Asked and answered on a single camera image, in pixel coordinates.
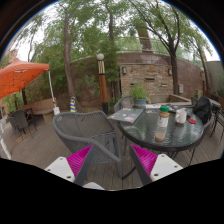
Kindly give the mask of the gripper left finger magenta white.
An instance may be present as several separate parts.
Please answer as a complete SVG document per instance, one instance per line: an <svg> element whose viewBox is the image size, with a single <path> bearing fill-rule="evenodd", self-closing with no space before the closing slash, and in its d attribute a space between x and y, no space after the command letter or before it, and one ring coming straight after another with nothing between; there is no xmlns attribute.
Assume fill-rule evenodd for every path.
<svg viewBox="0 0 224 224"><path fill-rule="evenodd" d="M58 157L46 171L82 186L93 156L94 148L90 145L69 157Z"/></svg>

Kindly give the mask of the gripper right finger magenta white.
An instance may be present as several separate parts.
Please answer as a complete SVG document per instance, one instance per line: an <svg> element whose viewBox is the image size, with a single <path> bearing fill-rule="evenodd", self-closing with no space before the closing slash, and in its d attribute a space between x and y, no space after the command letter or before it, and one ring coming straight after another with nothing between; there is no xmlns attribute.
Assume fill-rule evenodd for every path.
<svg viewBox="0 0 224 224"><path fill-rule="evenodd" d="M156 155L133 144L130 145L129 153L143 185L150 184L182 169L166 154Z"/></svg>

